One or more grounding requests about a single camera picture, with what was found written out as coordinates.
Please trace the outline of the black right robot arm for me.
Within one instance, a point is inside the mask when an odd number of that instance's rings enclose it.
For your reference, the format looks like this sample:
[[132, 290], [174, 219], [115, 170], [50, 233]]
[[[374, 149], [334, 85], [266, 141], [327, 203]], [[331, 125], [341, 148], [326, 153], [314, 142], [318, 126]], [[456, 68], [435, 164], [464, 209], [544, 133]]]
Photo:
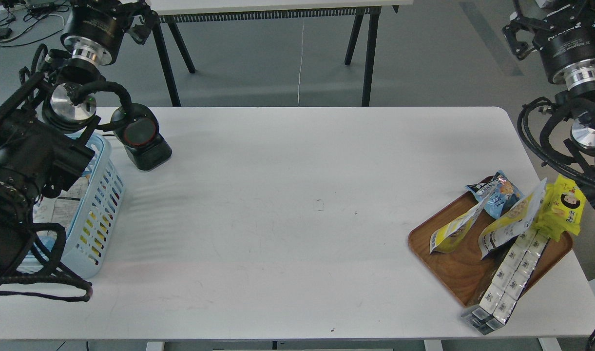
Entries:
[[513, 5], [502, 29], [511, 52], [518, 60], [538, 52], [548, 82], [565, 86], [555, 101], [523, 106], [518, 135], [545, 166], [574, 180], [595, 210], [595, 0], [567, 0], [542, 19]]

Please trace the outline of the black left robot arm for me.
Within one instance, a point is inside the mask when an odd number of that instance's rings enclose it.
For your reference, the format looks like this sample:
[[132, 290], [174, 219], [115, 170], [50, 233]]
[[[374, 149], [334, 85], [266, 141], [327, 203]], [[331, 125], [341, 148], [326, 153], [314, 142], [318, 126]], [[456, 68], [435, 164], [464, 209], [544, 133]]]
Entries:
[[99, 72], [116, 61], [125, 33], [144, 44], [158, 14], [143, 0], [71, 5], [64, 49], [39, 47], [31, 69], [21, 70], [21, 87], [0, 107], [0, 287], [70, 285], [85, 293], [62, 300], [86, 302], [92, 285], [61, 261], [63, 225], [35, 223], [34, 204], [81, 178], [95, 156], [86, 145], [95, 130], [113, 132], [140, 170], [154, 169], [172, 151], [151, 110]]

